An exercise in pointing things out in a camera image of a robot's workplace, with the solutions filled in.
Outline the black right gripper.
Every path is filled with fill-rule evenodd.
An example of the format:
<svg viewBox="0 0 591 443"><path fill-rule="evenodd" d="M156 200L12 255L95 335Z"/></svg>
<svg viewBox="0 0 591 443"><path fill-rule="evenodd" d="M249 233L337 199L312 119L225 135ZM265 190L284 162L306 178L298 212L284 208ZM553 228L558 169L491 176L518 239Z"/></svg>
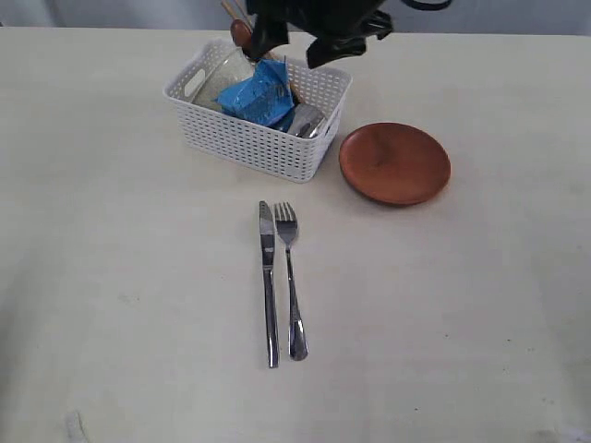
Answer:
<svg viewBox="0 0 591 443"><path fill-rule="evenodd" d="M259 0L246 1L247 12L256 15L250 39L250 56L260 59L274 48L289 43L289 27L324 38L316 39L306 51L308 68L335 60L363 55L363 37L380 39L392 32L392 18L379 10L383 1L357 0Z"/></svg>

